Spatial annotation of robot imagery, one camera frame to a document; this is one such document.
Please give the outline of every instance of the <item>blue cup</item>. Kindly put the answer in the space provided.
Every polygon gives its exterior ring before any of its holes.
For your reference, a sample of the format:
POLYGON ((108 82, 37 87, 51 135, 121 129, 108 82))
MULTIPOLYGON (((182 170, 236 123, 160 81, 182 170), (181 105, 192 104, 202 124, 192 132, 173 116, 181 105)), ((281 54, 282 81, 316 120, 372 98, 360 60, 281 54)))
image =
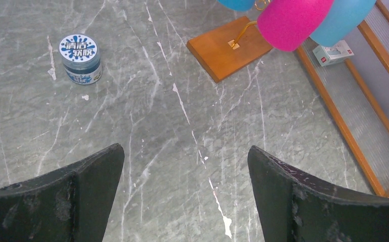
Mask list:
POLYGON ((218 0, 218 2, 229 9, 240 12, 250 10, 255 4, 255 0, 218 0))
POLYGON ((375 1, 335 0, 328 15, 310 38, 322 46, 334 46, 367 17, 375 1))

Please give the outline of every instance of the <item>marble surface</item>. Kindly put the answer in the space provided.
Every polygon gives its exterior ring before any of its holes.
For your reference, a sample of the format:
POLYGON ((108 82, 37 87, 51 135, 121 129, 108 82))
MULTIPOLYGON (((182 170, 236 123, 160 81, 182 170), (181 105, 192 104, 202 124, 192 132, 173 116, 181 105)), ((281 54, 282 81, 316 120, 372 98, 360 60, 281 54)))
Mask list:
POLYGON ((0 187, 120 143, 103 241, 264 241, 252 145, 371 193, 294 53, 273 50, 215 84, 185 47, 244 14, 259 13, 215 0, 0 0, 0 187), (96 84, 62 67, 58 43, 77 32, 100 45, 96 84))

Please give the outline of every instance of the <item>wooden base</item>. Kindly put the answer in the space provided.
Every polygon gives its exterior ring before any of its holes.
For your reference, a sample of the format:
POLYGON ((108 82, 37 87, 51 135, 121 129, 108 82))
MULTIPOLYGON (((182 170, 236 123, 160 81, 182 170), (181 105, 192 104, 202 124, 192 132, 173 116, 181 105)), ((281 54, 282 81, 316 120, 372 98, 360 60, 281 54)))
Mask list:
POLYGON ((187 42, 187 48, 216 83, 273 49, 255 26, 249 27, 239 43, 231 47, 249 22, 243 16, 187 42))

